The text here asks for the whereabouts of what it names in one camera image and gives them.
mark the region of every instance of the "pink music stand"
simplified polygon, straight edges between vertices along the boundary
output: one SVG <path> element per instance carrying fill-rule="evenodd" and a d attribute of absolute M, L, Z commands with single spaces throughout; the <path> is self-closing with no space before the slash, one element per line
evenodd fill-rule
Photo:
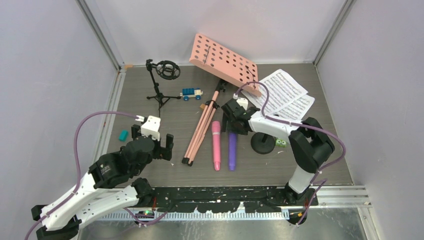
<path fill-rule="evenodd" d="M 258 80 L 254 62 L 199 33 L 194 38 L 189 62 L 237 87 Z M 260 97 L 259 87 L 251 83 L 243 90 Z"/>

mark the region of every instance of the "blue toy car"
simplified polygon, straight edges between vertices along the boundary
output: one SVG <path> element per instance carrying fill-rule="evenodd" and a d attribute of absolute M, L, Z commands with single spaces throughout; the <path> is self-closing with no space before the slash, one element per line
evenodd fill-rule
<path fill-rule="evenodd" d="M 183 88 L 179 95 L 184 101 L 188 101 L 189 98 L 196 98 L 196 100 L 200 100 L 202 98 L 203 91 L 200 90 L 200 88 Z"/>

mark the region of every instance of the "paper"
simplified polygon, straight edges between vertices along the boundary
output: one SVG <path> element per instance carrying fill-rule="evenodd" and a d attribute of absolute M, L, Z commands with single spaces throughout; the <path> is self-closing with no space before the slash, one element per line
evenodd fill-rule
<path fill-rule="evenodd" d="M 260 82 L 265 84 L 269 90 L 269 101 L 264 109 L 265 114 L 276 113 L 308 93 L 292 76 L 281 69 L 273 72 Z M 260 97 L 244 90 L 242 93 L 253 105 L 262 108 L 267 99 L 267 92 L 263 86 L 260 86 L 259 90 L 262 93 Z"/>
<path fill-rule="evenodd" d="M 292 104 L 278 111 L 276 114 L 283 119 L 302 120 L 314 102 L 315 98 L 304 95 Z"/>

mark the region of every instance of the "pink marker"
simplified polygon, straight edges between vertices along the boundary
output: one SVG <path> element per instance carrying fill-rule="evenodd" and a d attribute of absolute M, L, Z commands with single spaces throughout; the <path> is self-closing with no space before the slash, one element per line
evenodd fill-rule
<path fill-rule="evenodd" d="M 219 171 L 221 168 L 221 124 L 220 121 L 212 122 L 212 142 L 213 142 L 213 164 L 215 170 Z"/>

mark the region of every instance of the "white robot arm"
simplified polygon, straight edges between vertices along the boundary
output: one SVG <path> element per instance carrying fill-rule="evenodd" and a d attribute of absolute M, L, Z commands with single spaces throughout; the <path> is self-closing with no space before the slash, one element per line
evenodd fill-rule
<path fill-rule="evenodd" d="M 222 131 L 241 135 L 256 132 L 250 143 L 252 148 L 260 154 L 267 154 L 274 149 L 275 139 L 272 136 L 290 142 L 297 167 L 286 184 L 286 188 L 291 194 L 287 197 L 293 198 L 293 201 L 300 199 L 309 188 L 318 168 L 333 153 L 335 149 L 333 143 L 327 135 L 321 132 L 267 119 L 261 114 L 259 108 L 247 108 L 247 106 L 248 101 L 240 97 L 237 100 L 231 99 L 224 104 L 221 107 L 224 112 Z M 297 123 L 322 128 L 312 117 Z"/>
<path fill-rule="evenodd" d="M 125 207 L 145 206 L 152 201 L 154 191 L 145 178 L 138 178 L 125 188 L 114 188 L 138 176 L 153 159 L 169 161 L 172 158 L 174 136 L 167 134 L 166 146 L 161 146 L 161 119 L 138 117 L 142 126 L 132 126 L 133 141 L 117 152 L 102 155 L 91 165 L 76 193 L 73 193 L 74 186 L 53 203 L 31 209 L 35 221 L 45 216 L 42 227 L 36 231 L 38 240 L 70 240 L 80 229 L 106 214 Z M 110 190 L 114 193 L 96 199 Z M 51 215 L 47 214 L 71 194 L 74 196 L 69 201 Z"/>

